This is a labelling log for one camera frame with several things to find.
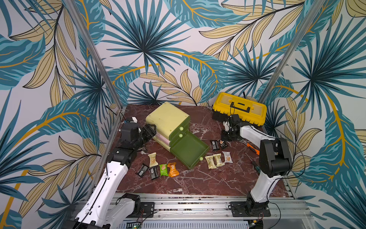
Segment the black brown cookie packet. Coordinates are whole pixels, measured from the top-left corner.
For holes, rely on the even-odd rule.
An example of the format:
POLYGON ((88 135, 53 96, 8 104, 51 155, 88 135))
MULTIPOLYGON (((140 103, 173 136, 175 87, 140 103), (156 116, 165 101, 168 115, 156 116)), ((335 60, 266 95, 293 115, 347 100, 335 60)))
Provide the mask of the black brown cookie packet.
POLYGON ((220 148, 221 148, 221 149, 225 149, 225 148, 227 148, 227 147, 228 147, 228 144, 227 144, 227 142, 226 142, 226 141, 220 140, 220 141, 219 141, 219 144, 220 144, 220 148))

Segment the white cookie packet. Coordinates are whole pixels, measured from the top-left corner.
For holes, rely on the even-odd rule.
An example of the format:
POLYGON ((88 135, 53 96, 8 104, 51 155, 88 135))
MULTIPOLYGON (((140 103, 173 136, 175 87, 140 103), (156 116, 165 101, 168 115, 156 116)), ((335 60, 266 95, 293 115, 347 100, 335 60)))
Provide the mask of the white cookie packet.
POLYGON ((223 155, 224 155, 225 163, 233 163, 232 157, 231 157, 231 152, 223 151, 223 155))

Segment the cream cookie packet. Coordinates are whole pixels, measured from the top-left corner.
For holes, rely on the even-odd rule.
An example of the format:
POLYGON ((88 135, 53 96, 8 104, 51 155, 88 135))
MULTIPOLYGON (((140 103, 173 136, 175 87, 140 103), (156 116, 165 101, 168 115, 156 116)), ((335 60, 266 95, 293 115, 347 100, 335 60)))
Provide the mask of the cream cookie packet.
POLYGON ((206 156, 205 159, 207 161, 207 164, 208 164, 208 168, 209 169, 216 169, 217 168, 217 166, 214 163, 214 156, 213 155, 206 156))
POLYGON ((149 157, 149 167, 150 168, 159 165, 158 162, 157 162, 157 160, 156 160, 156 152, 151 153, 151 154, 148 154, 148 157, 149 157))
POLYGON ((216 166, 217 166, 217 167, 222 167, 222 166, 224 166, 224 165, 225 165, 225 162, 223 162, 223 161, 221 160, 221 154, 214 154, 214 155, 213 155, 213 158, 214 158, 214 160, 215 160, 215 162, 216 162, 216 166))

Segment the green cookie packet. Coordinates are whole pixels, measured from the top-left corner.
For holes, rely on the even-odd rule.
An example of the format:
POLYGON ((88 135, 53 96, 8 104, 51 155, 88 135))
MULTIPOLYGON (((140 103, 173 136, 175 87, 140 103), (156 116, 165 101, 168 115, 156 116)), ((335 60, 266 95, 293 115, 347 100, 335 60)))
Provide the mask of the green cookie packet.
POLYGON ((159 169, 160 169, 160 176, 169 176, 168 174, 168 166, 167 164, 161 164, 159 165, 159 169))

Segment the orange cookie packet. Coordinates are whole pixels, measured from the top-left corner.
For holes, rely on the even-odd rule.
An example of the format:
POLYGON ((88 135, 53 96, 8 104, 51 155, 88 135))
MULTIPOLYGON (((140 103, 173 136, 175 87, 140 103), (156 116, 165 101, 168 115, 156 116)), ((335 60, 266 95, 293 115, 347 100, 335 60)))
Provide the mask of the orange cookie packet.
POLYGON ((167 164, 167 166, 170 169, 169 174, 168 174, 169 177, 176 177, 180 174, 179 171, 176 169, 176 162, 169 163, 169 164, 167 164))

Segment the green drawer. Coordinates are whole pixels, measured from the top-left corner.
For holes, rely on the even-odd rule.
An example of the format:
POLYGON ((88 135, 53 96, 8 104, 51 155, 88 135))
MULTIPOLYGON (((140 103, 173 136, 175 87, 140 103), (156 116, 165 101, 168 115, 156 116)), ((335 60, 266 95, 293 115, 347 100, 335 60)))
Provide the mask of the green drawer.
POLYGON ((179 124, 177 126, 177 128, 180 128, 180 130, 184 130, 184 129, 187 129, 189 131, 189 127, 190 127, 190 122, 182 122, 181 124, 179 124))

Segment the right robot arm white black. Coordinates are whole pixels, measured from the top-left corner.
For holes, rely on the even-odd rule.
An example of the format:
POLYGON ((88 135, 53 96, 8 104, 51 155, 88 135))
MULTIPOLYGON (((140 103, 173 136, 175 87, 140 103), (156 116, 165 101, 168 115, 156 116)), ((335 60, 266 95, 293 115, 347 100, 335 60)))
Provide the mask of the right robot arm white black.
POLYGON ((247 195, 245 202, 231 202, 233 217, 269 217, 269 196, 277 182, 293 167, 288 143, 283 138, 265 134, 254 126, 245 123, 234 114, 220 114, 223 123, 222 139, 235 141, 246 139, 259 148, 259 178, 247 195))

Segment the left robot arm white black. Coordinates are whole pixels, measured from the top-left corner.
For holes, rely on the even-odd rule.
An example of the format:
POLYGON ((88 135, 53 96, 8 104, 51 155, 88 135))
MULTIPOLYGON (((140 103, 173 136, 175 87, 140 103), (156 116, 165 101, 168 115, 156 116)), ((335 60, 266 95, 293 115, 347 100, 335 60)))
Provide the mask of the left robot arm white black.
POLYGON ((135 118, 128 118, 120 133, 117 146, 108 154, 97 187, 75 219, 66 221, 62 228, 115 229, 128 216, 139 212, 141 201, 135 194, 124 194, 111 210, 109 206, 118 186, 136 159, 137 151, 156 135, 156 125, 146 124, 141 127, 135 118))

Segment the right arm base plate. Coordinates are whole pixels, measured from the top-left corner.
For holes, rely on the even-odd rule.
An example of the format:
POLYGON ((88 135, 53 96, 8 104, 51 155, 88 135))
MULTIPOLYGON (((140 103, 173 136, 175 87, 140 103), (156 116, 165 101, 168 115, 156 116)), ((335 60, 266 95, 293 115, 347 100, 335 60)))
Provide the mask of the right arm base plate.
POLYGON ((233 217, 257 217, 261 219, 271 216, 268 202, 233 201, 229 203, 228 208, 233 217))

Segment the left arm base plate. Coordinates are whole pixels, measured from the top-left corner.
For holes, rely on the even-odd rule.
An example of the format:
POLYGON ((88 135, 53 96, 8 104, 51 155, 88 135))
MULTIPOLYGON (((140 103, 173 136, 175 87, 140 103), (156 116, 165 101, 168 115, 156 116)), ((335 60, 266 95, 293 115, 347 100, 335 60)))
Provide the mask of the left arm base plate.
POLYGON ((139 195, 136 194, 131 194, 131 193, 125 193, 123 194, 121 197, 119 197, 116 202, 115 205, 116 206, 122 206, 122 205, 126 205, 127 202, 131 202, 133 201, 132 204, 132 210, 124 210, 123 213, 128 213, 126 215, 127 218, 139 218, 142 217, 144 218, 152 218, 155 214, 154 211, 154 207, 155 207, 155 203, 154 202, 141 202, 141 198, 139 195))

